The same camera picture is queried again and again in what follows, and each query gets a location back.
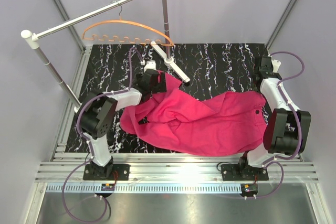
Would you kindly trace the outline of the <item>pink trousers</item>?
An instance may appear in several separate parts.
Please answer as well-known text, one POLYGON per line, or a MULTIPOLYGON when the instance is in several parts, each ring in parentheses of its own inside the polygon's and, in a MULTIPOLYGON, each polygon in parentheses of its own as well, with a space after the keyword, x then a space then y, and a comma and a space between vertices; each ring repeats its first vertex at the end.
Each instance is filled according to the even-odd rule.
POLYGON ((165 81, 166 92, 123 110, 125 132, 158 148, 200 156, 233 155, 262 144, 262 94, 227 91, 199 101, 180 90, 177 78, 167 73, 165 81))

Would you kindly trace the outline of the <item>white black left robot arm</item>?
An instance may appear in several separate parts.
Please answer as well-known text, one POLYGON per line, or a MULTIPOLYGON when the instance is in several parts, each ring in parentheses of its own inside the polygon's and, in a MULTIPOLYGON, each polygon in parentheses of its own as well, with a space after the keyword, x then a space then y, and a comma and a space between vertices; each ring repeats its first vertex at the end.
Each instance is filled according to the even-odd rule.
POLYGON ((113 174, 113 158, 109 152, 107 133, 117 110, 136 106, 156 93, 166 91, 165 74, 146 69, 137 74, 131 86, 119 91, 91 92, 77 115, 77 131, 86 140, 90 161, 85 162, 85 174, 108 180, 113 174))

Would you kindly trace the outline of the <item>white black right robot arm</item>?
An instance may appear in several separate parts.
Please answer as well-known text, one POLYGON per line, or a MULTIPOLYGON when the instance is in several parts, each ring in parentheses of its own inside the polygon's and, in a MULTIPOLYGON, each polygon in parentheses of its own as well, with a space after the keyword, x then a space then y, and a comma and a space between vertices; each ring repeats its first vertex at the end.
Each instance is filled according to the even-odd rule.
POLYGON ((255 88, 267 101, 272 114, 264 131, 263 143, 239 159, 237 174, 243 180, 265 176, 267 166, 278 160, 289 161, 306 146, 311 115, 301 110, 285 90, 281 63, 271 55, 255 61, 255 88))

